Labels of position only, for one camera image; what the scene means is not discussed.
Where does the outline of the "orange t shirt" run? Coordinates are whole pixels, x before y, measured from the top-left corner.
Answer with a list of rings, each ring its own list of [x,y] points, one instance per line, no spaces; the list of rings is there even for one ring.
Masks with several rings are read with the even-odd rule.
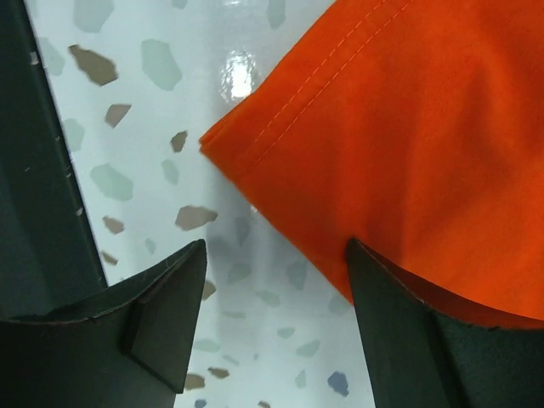
[[[542,2],[336,1],[201,152],[343,295],[354,237],[448,315],[542,327]]]

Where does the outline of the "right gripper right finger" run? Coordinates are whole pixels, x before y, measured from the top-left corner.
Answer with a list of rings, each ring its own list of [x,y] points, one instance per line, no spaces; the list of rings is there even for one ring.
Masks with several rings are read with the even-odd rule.
[[[541,407],[543,331],[442,314],[356,239],[345,250],[377,407]]]

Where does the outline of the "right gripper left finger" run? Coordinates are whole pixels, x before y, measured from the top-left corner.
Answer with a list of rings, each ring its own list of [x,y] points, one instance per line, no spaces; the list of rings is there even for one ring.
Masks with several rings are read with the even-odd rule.
[[[184,391],[206,271],[207,246],[197,240],[79,302],[3,320],[2,406],[173,406]]]

